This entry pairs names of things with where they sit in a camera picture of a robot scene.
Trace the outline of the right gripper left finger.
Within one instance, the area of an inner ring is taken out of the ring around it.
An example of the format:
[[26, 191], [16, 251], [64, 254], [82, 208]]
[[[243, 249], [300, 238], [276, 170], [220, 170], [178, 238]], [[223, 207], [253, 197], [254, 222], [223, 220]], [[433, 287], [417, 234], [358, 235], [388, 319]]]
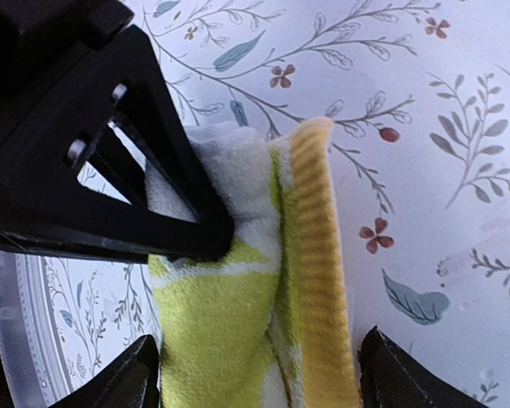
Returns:
[[96, 377], [57, 402], [57, 408], [158, 408], [159, 353], [143, 335]]

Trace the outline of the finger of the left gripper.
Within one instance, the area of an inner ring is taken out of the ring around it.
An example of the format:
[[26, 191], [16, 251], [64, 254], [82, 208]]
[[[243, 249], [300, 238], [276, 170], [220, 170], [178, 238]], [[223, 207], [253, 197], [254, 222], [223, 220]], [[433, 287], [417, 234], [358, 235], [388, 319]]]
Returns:
[[1, 251], [214, 261], [233, 233], [137, 26], [0, 96]]
[[74, 161], [60, 141], [64, 131], [46, 134], [20, 120], [0, 119], [0, 249], [6, 252], [144, 264], [148, 251], [114, 242], [112, 232], [133, 230], [130, 213], [114, 216], [113, 198], [80, 184], [89, 163], [126, 201], [145, 207], [145, 173], [109, 126], [96, 139], [83, 135]]

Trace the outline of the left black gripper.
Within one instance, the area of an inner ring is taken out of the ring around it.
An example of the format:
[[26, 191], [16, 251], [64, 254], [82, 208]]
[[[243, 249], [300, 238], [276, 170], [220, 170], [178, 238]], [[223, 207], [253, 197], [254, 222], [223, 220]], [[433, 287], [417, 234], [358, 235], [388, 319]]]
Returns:
[[0, 1], [0, 105], [69, 99], [83, 59], [133, 17], [122, 1]]

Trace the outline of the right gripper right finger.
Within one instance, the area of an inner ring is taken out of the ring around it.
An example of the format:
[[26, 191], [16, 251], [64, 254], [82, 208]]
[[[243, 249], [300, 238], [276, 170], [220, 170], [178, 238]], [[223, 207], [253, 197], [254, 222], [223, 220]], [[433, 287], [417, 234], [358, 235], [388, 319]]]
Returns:
[[366, 408], [458, 408], [483, 404], [423, 367], [376, 326], [359, 353], [360, 388]]

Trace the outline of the green yellow patterned towel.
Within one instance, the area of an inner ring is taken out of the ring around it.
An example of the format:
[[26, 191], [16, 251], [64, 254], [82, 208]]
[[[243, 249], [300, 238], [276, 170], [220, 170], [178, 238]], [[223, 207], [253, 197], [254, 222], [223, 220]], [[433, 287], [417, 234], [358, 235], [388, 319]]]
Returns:
[[359, 407], [327, 145], [317, 117], [266, 141], [186, 133], [235, 221], [216, 262], [152, 255], [165, 407]]

